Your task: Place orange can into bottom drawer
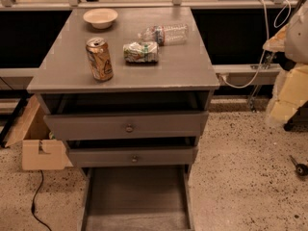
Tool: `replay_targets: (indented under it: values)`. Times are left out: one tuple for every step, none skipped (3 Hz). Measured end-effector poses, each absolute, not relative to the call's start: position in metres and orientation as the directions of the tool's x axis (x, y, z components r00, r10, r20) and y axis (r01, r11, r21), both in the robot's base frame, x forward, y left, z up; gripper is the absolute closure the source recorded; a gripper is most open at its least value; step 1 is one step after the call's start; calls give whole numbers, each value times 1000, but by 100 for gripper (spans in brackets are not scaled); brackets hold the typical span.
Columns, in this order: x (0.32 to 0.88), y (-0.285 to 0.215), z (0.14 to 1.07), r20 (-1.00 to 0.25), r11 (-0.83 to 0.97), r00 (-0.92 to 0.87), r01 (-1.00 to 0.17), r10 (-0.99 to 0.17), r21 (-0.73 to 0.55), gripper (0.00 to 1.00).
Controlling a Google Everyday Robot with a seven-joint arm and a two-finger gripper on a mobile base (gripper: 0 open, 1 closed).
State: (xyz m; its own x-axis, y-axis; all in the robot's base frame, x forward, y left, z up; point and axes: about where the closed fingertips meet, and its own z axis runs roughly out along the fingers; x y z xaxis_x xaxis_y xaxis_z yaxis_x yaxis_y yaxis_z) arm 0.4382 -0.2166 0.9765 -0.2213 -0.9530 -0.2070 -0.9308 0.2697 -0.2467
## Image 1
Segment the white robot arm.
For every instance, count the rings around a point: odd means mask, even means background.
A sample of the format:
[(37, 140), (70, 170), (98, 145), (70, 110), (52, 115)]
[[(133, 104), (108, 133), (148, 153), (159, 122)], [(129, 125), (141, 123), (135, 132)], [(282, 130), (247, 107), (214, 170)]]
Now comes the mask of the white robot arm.
[(264, 43), (263, 49), (282, 52), (295, 63), (291, 70), (281, 70), (277, 75), (266, 110), (267, 124), (282, 126), (308, 102), (308, 1)]

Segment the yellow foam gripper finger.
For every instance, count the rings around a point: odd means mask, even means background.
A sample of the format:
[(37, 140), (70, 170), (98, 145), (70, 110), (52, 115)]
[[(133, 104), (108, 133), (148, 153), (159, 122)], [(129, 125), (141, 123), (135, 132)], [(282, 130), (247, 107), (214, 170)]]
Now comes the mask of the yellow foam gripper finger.
[(287, 25), (283, 26), (273, 37), (264, 43), (263, 49), (274, 53), (284, 52), (287, 29)]
[(290, 71), (281, 70), (269, 102), (269, 123), (287, 123), (308, 101), (308, 65), (296, 64)]

